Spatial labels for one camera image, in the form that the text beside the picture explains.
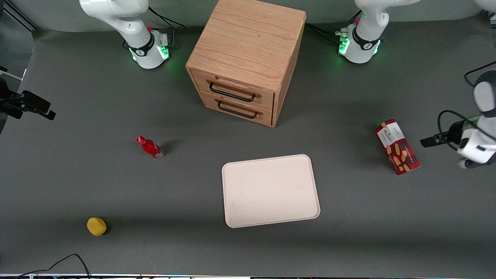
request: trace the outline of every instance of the wooden cabinet top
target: wooden cabinet top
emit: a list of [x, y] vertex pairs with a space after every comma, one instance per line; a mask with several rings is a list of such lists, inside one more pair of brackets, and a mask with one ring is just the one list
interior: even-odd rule
[[186, 67], [280, 90], [306, 13], [256, 0], [219, 0]]

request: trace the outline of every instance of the red cardboard box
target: red cardboard box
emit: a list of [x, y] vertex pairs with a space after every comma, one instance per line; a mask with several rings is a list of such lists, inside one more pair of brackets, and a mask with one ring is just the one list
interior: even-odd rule
[[420, 168], [420, 162], [410, 148], [396, 120], [391, 119], [382, 122], [381, 126], [375, 130], [375, 134], [382, 143], [382, 147], [384, 147], [397, 175]]

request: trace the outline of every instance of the white tray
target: white tray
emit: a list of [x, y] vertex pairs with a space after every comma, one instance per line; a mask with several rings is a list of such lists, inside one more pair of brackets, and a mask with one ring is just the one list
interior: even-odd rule
[[222, 167], [224, 211], [231, 228], [317, 218], [310, 158], [304, 154], [227, 163]]

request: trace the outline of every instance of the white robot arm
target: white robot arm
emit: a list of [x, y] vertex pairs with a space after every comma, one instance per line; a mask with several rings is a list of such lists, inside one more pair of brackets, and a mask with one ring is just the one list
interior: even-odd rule
[[462, 168], [471, 168], [474, 162], [486, 164], [492, 161], [496, 152], [496, 70], [483, 73], [474, 87], [475, 104], [482, 116], [477, 121], [478, 128], [463, 131], [457, 152], [464, 156], [458, 160]]
[[336, 32], [342, 36], [339, 54], [353, 63], [368, 62], [376, 54], [379, 38], [389, 23], [389, 14], [385, 10], [417, 2], [420, 0], [355, 0], [363, 15], [358, 25], [352, 23]]
[[116, 29], [129, 45], [133, 59], [145, 69], [169, 58], [166, 34], [149, 31], [137, 16], [148, 10], [148, 0], [79, 0], [83, 11]]

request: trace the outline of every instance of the red bottle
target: red bottle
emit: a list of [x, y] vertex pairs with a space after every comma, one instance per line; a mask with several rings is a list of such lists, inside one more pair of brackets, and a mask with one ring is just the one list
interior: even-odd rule
[[158, 147], [151, 139], [148, 140], [142, 136], [138, 136], [136, 138], [136, 142], [141, 145], [143, 151], [152, 155], [153, 158], [160, 159], [164, 156], [164, 153], [162, 152], [160, 147]]

